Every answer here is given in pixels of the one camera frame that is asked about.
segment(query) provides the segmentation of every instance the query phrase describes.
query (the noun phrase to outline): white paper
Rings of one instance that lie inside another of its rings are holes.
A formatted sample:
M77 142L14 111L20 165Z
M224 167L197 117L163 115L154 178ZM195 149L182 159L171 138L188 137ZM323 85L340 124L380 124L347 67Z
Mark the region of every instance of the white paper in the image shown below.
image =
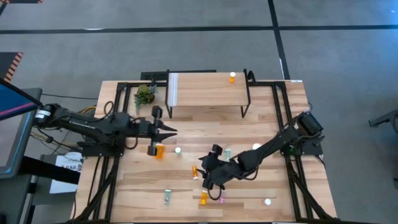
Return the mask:
M55 162L56 166L64 167L70 170L81 172L82 158L79 152L69 152L64 156L57 156ZM59 194L65 192L75 192L77 190L77 184L69 184L57 180L52 180L50 194Z

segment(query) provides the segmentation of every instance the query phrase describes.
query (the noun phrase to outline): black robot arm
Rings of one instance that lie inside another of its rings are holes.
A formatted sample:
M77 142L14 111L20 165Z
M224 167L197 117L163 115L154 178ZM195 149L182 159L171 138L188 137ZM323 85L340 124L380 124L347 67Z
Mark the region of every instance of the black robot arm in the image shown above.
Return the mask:
M221 161L222 148L213 145L213 149L202 160L204 170L199 170L204 178L203 187L211 190L213 185L224 188L223 184L233 178L253 180L257 176L262 160L274 152L290 151L302 147L304 143L319 144L323 139L323 128L311 113L302 113L286 124L283 131L256 150L248 150L232 157L228 162ZM253 179L248 176L256 173Z
M154 122L145 118L133 118L127 113L110 113L103 118L92 118L62 108L58 104L41 107L36 114L34 125L41 128L65 128L87 136L85 142L78 142L83 148L83 156L122 156L124 149L132 149L126 145L126 138L148 138L150 156L156 155L155 144L176 135L176 133L160 134L159 129L177 131L163 124L160 120L162 109L152 109Z

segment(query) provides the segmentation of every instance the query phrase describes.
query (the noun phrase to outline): small succulent plant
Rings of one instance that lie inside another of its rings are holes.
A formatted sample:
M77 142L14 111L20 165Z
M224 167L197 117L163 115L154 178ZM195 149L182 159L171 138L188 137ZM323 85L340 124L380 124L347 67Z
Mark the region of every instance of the small succulent plant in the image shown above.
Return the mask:
M136 109L139 110L141 105L147 105L155 100L155 93L157 93L157 86L140 85L137 93L134 94L134 103Z

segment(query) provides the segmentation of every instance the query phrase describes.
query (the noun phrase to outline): wooden table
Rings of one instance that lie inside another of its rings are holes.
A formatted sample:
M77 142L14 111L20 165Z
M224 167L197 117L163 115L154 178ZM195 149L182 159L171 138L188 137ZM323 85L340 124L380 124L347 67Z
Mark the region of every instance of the wooden table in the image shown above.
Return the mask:
M97 117L104 115L104 104L114 100L116 85L114 81L103 82ZM286 86L293 116L308 109L303 83L286 81ZM269 141L279 130L271 88L254 86L250 91L252 105L244 119L237 107L225 106L181 107L172 120L163 117L167 126L178 130L178 135L163 142L165 156L162 160L146 154L149 141L145 139L140 139L134 150L126 150L120 160L111 222L293 221L285 161L279 153L264 159L256 180L232 180L225 184L225 204L208 200L207 205L200 205L202 181L192 179L191 166L200 167L198 158L205 156L212 144L231 149L231 156L234 156L250 149L254 143ZM279 93L279 100L283 102L281 96ZM132 98L133 94L128 111L135 116ZM164 102L165 88L160 87L152 105L165 108ZM143 106L140 116L149 118L152 105ZM134 139L128 139L128 145L133 143ZM177 146L182 148L181 156L174 153ZM96 160L90 157L83 164L76 193L77 214L86 207ZM309 191L326 212L336 216L324 166L314 156L302 156L302 160ZM98 187L100 168L93 192ZM172 190L170 205L164 205L165 189ZM302 216L306 217L302 194L299 189L297 192ZM104 216L107 198L105 193L100 218ZM262 203L265 198L271 199L271 205Z
M166 109L169 118L176 106L240 106L242 118L250 105L248 76L236 72L229 82L228 72L170 73L167 82Z

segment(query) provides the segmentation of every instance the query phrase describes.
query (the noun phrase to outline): computer screen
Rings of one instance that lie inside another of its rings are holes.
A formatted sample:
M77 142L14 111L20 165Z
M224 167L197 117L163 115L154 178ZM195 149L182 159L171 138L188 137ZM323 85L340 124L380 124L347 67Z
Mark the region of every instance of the computer screen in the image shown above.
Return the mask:
M13 85L0 81L0 121L36 109L40 102Z

